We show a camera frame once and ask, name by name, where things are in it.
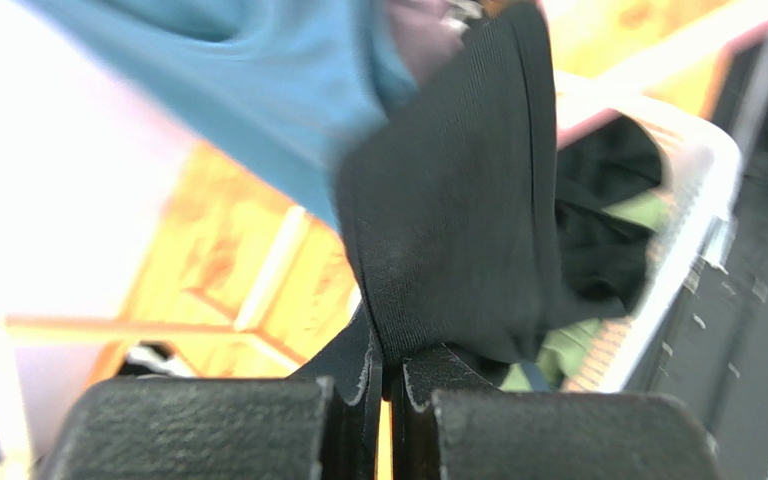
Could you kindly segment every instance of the blue fabric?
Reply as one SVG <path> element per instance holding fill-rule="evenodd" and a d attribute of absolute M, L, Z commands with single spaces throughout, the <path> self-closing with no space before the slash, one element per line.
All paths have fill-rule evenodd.
<path fill-rule="evenodd" d="M 547 377 L 544 376 L 544 372 L 538 368 L 534 363 L 523 360 L 520 362 L 520 368 L 523 369 L 523 374 L 526 379 L 529 380 L 529 385 L 532 387 L 533 392 L 552 392 L 553 389 L 547 382 Z"/>
<path fill-rule="evenodd" d="M 417 86 L 383 0 L 18 0 L 335 227 L 335 162 Z"/>

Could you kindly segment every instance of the clothing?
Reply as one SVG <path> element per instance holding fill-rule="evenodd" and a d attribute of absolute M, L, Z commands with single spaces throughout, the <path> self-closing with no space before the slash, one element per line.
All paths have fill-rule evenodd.
<path fill-rule="evenodd" d="M 197 374 L 167 345 L 139 343 L 127 351 L 116 376 L 194 378 Z"/>
<path fill-rule="evenodd" d="M 617 122 L 607 131 L 640 130 Z M 582 142 L 556 189 L 555 127 L 547 27 L 535 5 L 515 4 L 346 157 L 338 216 L 385 368 L 438 343 L 534 360 L 551 330 L 629 312 L 644 267 L 604 256 L 639 252 L 644 264 L 650 231 L 603 214 L 613 196 L 600 189 L 652 188 L 659 151 L 651 141 L 647 161 L 619 169 L 589 164 Z"/>
<path fill-rule="evenodd" d="M 605 211 L 616 218 L 658 230 L 664 225 L 668 206 L 656 194 L 645 192 Z M 561 385 L 565 378 L 579 372 L 601 325 L 599 319 L 588 319 L 547 334 L 536 364 L 550 385 Z M 520 365 L 515 364 L 499 388 L 507 392 L 528 392 L 532 390 L 532 382 L 524 377 Z"/>
<path fill-rule="evenodd" d="M 376 0 L 20 0 L 331 226 L 337 159 L 416 92 Z"/>
<path fill-rule="evenodd" d="M 447 0 L 389 0 L 393 40 L 417 83 L 431 75 L 462 47 L 458 30 L 446 22 Z"/>

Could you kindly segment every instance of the light green cloth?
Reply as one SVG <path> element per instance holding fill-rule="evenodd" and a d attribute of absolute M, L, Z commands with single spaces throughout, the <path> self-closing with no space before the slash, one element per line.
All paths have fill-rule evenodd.
<path fill-rule="evenodd" d="M 645 192 L 625 202 L 608 207 L 604 212 L 614 217 L 657 230 L 665 223 L 668 208 L 653 192 Z M 600 331 L 602 321 L 596 318 L 575 323 L 547 335 L 538 352 L 536 365 L 550 385 L 579 372 L 591 342 Z M 512 365 L 500 389 L 506 392 L 529 392 L 532 387 L 520 365 Z"/>

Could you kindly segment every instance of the black panel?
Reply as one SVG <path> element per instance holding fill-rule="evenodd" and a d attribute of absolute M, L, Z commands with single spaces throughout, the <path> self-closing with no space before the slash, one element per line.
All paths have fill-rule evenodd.
<path fill-rule="evenodd" d="M 443 346 L 406 361 L 393 391 L 397 479 L 722 478 L 667 397 L 502 393 Z"/>
<path fill-rule="evenodd" d="M 326 380 L 110 380 L 73 407 L 38 478 L 350 478 L 343 415 Z"/>

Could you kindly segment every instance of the plastic basket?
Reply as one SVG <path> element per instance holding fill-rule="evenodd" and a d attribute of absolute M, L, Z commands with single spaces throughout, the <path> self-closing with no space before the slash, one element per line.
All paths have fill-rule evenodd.
<path fill-rule="evenodd" d="M 665 319 L 713 227 L 729 222 L 740 153 L 721 129 L 676 107 L 641 95 L 613 92 L 598 81 L 561 72 L 556 79 L 560 115 L 569 111 L 568 102 L 575 102 L 577 108 L 611 105 L 648 130 L 664 150 L 670 171 L 668 182 L 660 189 L 671 206 L 669 221 L 652 242 L 651 278 L 639 308 L 629 318 L 604 324 L 580 372 L 564 385 L 566 391 L 617 392 Z M 601 121 L 602 116 L 595 116 L 571 130 L 589 131 Z M 568 141 L 575 137 L 569 131 L 561 133 Z"/>

